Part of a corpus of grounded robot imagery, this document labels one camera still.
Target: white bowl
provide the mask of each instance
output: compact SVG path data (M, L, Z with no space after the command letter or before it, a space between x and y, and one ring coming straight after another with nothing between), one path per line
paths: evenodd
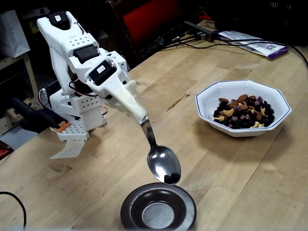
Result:
M219 98L228 100L237 99L239 96L261 96L274 110L275 120L264 128L231 129L214 121L214 111L219 106ZM233 137L259 136L266 131L275 129L291 113L291 107L278 89L256 83L251 80L220 81L205 88L195 97L199 117L208 122L212 127Z

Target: metal spoon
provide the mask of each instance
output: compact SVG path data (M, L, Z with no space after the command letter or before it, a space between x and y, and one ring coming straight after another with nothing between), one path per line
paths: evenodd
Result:
M140 126L151 147L147 157L150 170L161 182L176 184L181 178L181 166L177 156L171 149L156 144L147 115L140 122Z

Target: metal saucer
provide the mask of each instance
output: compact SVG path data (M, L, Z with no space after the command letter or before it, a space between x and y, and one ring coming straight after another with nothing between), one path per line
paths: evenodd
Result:
M182 188L164 183L135 189L121 207L121 221L127 230L186 231L196 215L192 197Z

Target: spoon handle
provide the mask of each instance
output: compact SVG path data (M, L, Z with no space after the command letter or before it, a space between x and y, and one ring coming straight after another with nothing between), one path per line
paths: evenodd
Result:
M156 140L155 140L155 136L152 130L152 126L151 123L149 121L148 115L146 115L142 121L140 122L140 126L146 136L146 138L148 139L148 142L150 144L150 146L155 146L156 144Z

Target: white robotic arm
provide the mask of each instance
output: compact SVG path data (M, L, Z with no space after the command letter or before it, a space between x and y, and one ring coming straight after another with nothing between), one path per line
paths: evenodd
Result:
M69 66L106 105L133 116L138 123L146 116L138 100L136 81L128 77L126 61L115 51L99 48L98 42L70 12L40 18L38 27L49 45L52 67L63 96L75 93L69 86L74 86L68 74Z

